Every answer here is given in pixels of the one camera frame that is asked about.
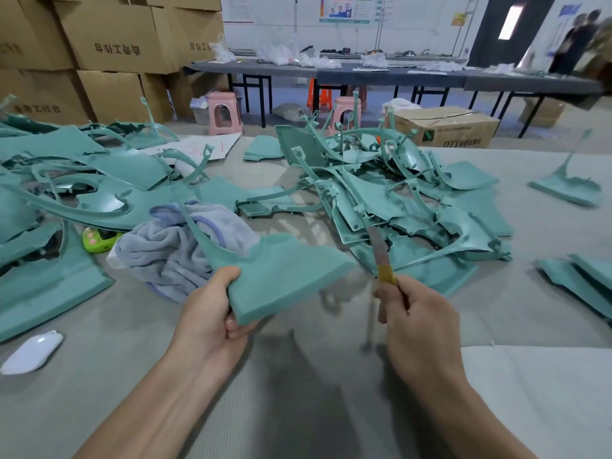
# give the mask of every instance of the white computer mouse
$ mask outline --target white computer mouse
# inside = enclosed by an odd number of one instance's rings
[[[0,367],[4,375],[31,372],[47,361],[64,337],[55,330],[27,339]]]

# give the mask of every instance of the poster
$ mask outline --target poster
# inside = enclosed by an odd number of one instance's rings
[[[251,0],[224,0],[223,22],[253,24]]]
[[[561,8],[561,12],[557,17],[557,25],[554,29],[552,40],[547,48],[547,56],[552,57],[555,55],[565,38],[565,33],[571,29],[573,20],[578,15],[578,11],[581,7],[582,3],[577,5],[564,5]]]
[[[383,0],[321,0],[319,22],[378,27]]]
[[[463,27],[465,25],[465,13],[453,14],[453,20],[450,22],[450,25],[456,27]]]

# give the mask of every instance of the right hand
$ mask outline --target right hand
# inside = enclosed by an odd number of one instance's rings
[[[466,380],[459,314],[440,293],[406,275],[381,284],[378,321],[387,324],[387,352],[395,371],[417,393]]]

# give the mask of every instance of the stack of cardboard boxes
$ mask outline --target stack of cardboard boxes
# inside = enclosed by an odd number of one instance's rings
[[[224,76],[184,76],[213,59],[219,0],[0,0],[0,99],[9,112],[59,124],[193,118],[193,97]]]

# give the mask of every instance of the knife blade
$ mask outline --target knife blade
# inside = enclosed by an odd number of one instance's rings
[[[390,283],[397,286],[397,279],[393,275],[393,268],[389,261],[389,253],[387,253],[387,244],[382,237],[383,234],[376,227],[366,227],[370,236],[370,243],[374,251],[374,260],[378,266],[378,282]]]

